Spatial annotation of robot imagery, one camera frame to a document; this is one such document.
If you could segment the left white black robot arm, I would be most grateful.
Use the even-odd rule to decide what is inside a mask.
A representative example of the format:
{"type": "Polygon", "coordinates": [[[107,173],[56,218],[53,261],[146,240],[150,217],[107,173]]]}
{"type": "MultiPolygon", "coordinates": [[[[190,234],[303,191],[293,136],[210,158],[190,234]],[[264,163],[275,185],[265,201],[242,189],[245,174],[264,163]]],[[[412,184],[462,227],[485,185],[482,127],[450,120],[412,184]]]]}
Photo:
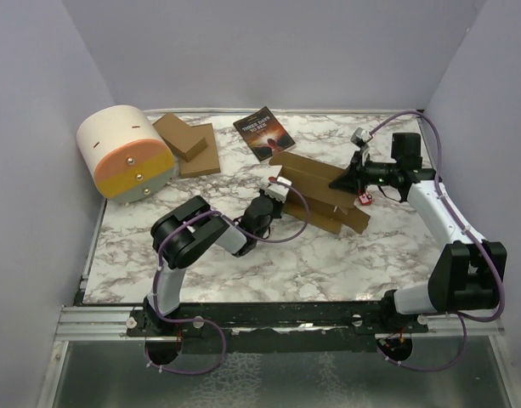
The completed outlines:
{"type": "Polygon", "coordinates": [[[210,247],[217,245],[236,258],[255,249],[259,238],[269,237],[273,220],[280,218],[283,202],[259,191],[244,214],[226,221],[199,195],[187,200],[151,227],[153,249],[161,255],[155,292],[144,299],[146,325],[157,335],[175,327],[184,274],[210,247]]]}

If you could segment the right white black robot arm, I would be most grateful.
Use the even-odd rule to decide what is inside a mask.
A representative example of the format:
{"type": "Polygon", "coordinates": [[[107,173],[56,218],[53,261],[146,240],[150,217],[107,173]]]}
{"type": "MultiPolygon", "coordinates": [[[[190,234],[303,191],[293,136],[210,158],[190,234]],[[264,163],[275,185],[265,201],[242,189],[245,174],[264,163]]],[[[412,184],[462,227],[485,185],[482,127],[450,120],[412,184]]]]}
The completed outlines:
{"type": "Polygon", "coordinates": [[[507,250],[500,242],[488,241],[452,206],[435,170],[422,165],[421,135],[394,133],[390,162],[371,159],[371,138],[363,128],[354,132],[351,141],[358,149],[330,188],[359,198],[366,198],[372,185],[396,189],[400,201],[416,210],[440,249],[427,282],[383,295],[380,326],[398,332],[410,316],[500,308],[507,250]]]}

